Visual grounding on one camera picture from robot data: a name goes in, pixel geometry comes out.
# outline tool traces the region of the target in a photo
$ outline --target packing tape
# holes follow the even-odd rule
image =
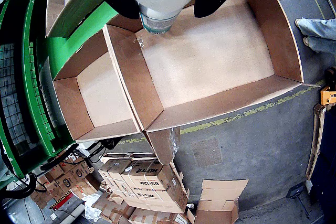
[[[151,185],[151,183],[149,183],[148,179],[146,178],[146,172],[149,170],[149,167],[151,167],[151,165],[154,163],[155,160],[153,160],[151,162],[151,164],[147,167],[145,173],[143,174],[143,177],[145,178],[145,180],[147,181],[147,183],[150,185],[150,187],[152,188],[152,190],[156,193],[156,195],[160,198],[161,201],[163,201],[163,199],[160,197],[160,195],[154,190],[153,186]]]

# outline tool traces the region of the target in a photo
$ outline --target wooden pallet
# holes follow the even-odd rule
[[[311,175],[313,174],[317,158],[320,154],[320,146],[323,135],[323,126],[324,126],[324,114],[326,111],[329,111],[335,103],[327,104],[325,106],[316,104],[314,106],[314,129],[313,129],[313,141],[311,144],[311,152],[308,161],[308,167],[306,171],[306,178],[310,180]]]
[[[100,159],[104,164],[110,159],[129,159],[130,161],[140,161],[140,160],[155,160],[158,157],[154,152],[145,152],[145,153],[105,153]],[[182,172],[178,172],[173,161],[169,163],[173,173],[178,178],[180,185],[182,186],[183,191],[187,194],[189,198],[189,193],[185,189],[182,179],[184,175]]]

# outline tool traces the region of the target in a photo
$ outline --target shoe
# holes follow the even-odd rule
[[[301,18],[297,18],[296,20],[295,20],[295,25],[297,26],[297,27],[299,27],[299,21],[300,20],[302,20]]]
[[[304,43],[307,47],[309,47],[309,45],[308,45],[308,37],[303,38],[303,43]]]

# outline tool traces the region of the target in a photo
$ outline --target cardboard box stack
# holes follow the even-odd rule
[[[171,214],[168,212],[157,212],[137,208],[128,221],[132,224],[188,224],[187,218],[182,214]]]
[[[98,172],[112,191],[130,206],[146,210],[184,213],[187,195],[170,166],[157,159],[107,161]]]
[[[54,198],[56,201],[60,200],[67,191],[73,189],[73,193],[79,198],[83,198],[86,195],[95,193],[99,185],[92,185],[98,183],[92,183],[92,178],[90,181],[85,179],[89,177],[92,170],[88,167],[85,161],[80,164],[75,164],[81,161],[82,158],[67,157],[67,164],[61,162],[59,165],[54,166],[48,173],[37,178],[37,180],[47,188],[47,192],[40,193],[34,192],[31,195],[32,200],[43,209],[46,207],[47,203]],[[43,190],[43,187],[38,184],[37,189]]]
[[[100,217],[108,222],[118,224],[129,223],[128,218],[131,217],[135,208],[129,206],[119,196],[111,201],[112,198],[110,194],[104,193],[92,207],[101,210]]]

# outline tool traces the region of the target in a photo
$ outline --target gray floor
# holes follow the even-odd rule
[[[318,3],[325,18],[334,18],[326,1]],[[336,65],[335,58],[314,53],[304,46],[294,20],[322,18],[322,14],[315,0],[282,0],[281,4],[297,40],[305,82],[316,83],[323,79],[327,67]],[[196,131],[181,135],[175,163],[185,175],[183,183],[191,191],[190,201],[199,199],[202,179],[248,178],[249,183],[239,198],[237,223],[317,220],[322,216],[321,209],[318,204],[311,206],[307,195],[302,195],[302,199],[311,212],[310,220],[297,200],[284,196],[291,186],[304,180],[312,141],[313,106],[319,100],[318,88],[300,86],[266,103],[187,125],[185,128],[215,122],[210,127],[199,126]],[[145,152],[151,148],[138,135],[123,139],[113,152],[132,151]],[[15,214],[22,214],[23,218],[26,209],[22,202],[19,205]],[[38,208],[30,209],[36,216],[41,215]]]

